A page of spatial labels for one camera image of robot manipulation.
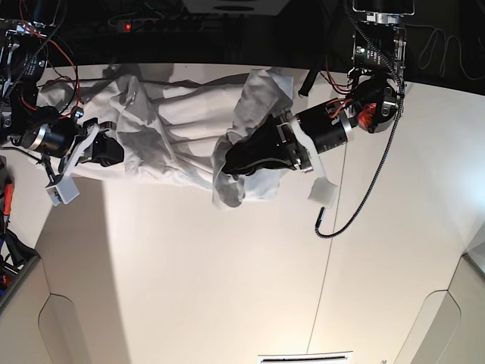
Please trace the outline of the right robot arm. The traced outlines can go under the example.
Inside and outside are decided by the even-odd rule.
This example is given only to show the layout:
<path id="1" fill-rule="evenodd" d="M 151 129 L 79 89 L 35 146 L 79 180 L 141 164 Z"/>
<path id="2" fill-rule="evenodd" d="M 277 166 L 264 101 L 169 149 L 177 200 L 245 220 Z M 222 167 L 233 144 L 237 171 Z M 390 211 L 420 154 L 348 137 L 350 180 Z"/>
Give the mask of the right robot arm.
<path id="1" fill-rule="evenodd" d="M 73 68 L 72 56 L 55 41 L 67 18 L 66 1 L 18 1 L 1 6 L 1 148 L 41 165 L 50 180 L 60 180 L 68 165 L 118 165 L 124 149 L 109 132 L 111 122 L 81 121 L 80 78 L 58 75 L 72 90 L 61 105 L 37 104 L 39 80 L 50 66 L 53 46 Z"/>

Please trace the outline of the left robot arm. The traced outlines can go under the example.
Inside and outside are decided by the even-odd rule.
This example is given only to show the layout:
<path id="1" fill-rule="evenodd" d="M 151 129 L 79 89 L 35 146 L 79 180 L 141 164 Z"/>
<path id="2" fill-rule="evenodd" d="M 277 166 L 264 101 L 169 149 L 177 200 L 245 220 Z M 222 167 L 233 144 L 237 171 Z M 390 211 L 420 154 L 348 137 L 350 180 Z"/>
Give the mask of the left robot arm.
<path id="1" fill-rule="evenodd" d="M 336 97 L 295 115 L 273 112 L 251 136 L 228 150 L 222 171 L 231 176 L 249 176 L 262 169 L 314 171 L 320 154 L 348 143 L 354 128 L 380 133 L 399 120 L 406 49 L 406 29 L 400 20 L 414 12 L 413 1 L 338 2 L 328 16 L 321 58 L 299 90 L 307 95 L 321 74 Z M 330 73 L 327 54 L 344 19 L 354 27 L 352 69 L 340 86 Z"/>

